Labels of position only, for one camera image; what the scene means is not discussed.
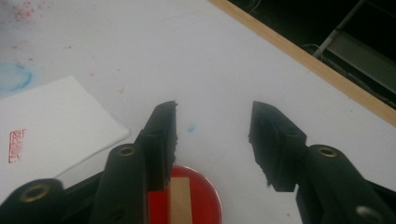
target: red circular object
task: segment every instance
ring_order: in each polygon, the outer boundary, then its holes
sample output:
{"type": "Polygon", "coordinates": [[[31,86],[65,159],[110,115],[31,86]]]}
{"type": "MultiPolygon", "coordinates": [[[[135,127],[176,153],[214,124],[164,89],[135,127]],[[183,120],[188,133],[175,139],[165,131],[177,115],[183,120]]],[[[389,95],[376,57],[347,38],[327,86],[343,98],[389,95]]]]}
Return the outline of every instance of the red circular object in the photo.
{"type": "MultiPolygon", "coordinates": [[[[174,166],[172,177],[188,177],[190,179],[191,214],[193,224],[220,224],[221,205],[219,195],[204,176],[191,168],[174,166]]],[[[150,192],[149,218],[150,224],[168,224],[168,189],[163,192],[150,192]]]]}

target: white paper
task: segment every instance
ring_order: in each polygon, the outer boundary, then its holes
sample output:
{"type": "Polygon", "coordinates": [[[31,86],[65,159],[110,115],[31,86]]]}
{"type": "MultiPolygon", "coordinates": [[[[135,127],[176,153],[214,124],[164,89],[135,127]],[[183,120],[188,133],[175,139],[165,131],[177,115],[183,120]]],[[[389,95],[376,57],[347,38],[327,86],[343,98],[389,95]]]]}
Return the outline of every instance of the white paper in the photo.
{"type": "Polygon", "coordinates": [[[129,135],[73,77],[0,101],[0,203],[129,135]]]}

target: white table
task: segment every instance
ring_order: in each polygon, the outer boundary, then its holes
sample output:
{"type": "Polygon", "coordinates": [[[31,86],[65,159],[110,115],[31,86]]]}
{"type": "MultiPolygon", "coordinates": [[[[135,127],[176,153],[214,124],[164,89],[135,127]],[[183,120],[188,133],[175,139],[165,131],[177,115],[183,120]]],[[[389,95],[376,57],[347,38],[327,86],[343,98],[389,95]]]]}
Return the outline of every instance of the white table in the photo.
{"type": "MultiPolygon", "coordinates": [[[[73,75],[133,142],[155,105],[175,100],[177,162],[217,189],[224,224],[301,223],[255,163],[252,102],[277,106],[308,145],[341,149],[363,176],[396,190],[396,130],[207,1],[0,1],[0,64],[33,73],[24,88],[73,75]]],[[[2,91],[6,97],[18,91],[2,91]]],[[[100,172],[107,151],[59,176],[100,172]]]]}

